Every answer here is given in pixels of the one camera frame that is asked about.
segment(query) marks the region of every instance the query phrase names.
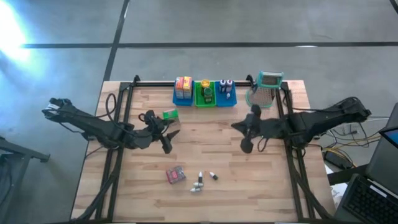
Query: laptop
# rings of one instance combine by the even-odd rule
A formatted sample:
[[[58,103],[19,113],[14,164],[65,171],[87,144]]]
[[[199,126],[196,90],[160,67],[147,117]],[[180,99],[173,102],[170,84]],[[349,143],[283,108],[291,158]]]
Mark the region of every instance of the laptop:
[[[337,220],[398,223],[398,103],[380,135],[365,175],[352,176],[335,213]]]

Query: laptop keyboard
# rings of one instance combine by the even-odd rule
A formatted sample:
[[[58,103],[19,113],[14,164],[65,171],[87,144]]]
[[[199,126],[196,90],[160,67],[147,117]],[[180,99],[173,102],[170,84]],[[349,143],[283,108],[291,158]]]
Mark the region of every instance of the laptop keyboard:
[[[398,200],[363,177],[355,178],[343,206],[365,223],[398,223]]]

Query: small box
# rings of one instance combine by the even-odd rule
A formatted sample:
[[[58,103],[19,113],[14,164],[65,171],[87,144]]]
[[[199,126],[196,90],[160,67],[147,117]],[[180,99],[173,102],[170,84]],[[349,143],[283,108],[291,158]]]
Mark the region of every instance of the small box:
[[[184,99],[184,90],[183,90],[183,86],[184,86],[184,77],[177,77],[175,79],[175,96],[177,97],[177,99]]]
[[[182,170],[181,166],[176,166],[174,168],[167,170],[166,176],[170,184],[175,184],[177,182],[186,179],[184,171]]]
[[[184,99],[192,98],[192,78],[184,77],[184,85],[183,85]]]
[[[163,119],[165,120],[173,120],[174,122],[169,125],[168,133],[171,133],[176,130],[180,130],[181,124],[178,118],[177,109],[163,111]]]

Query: monitor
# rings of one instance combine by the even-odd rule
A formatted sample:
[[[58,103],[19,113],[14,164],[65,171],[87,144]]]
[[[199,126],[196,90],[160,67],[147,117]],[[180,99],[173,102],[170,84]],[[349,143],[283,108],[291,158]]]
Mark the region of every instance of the monitor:
[[[368,167],[366,175],[375,180],[383,187],[398,195],[398,148],[393,143],[396,142],[398,128],[398,103],[396,103],[387,125],[382,129],[379,144]]]
[[[398,126],[393,128],[384,128],[379,133],[398,150]]]

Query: orange box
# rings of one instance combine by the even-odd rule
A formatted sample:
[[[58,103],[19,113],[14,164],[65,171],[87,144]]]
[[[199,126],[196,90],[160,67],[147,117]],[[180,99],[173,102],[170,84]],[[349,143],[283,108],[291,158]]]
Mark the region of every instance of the orange box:
[[[177,77],[175,79],[175,96],[177,99],[184,99],[184,93],[183,93],[183,86],[184,86],[184,77]]]
[[[183,85],[184,99],[192,98],[192,78],[184,77]]]

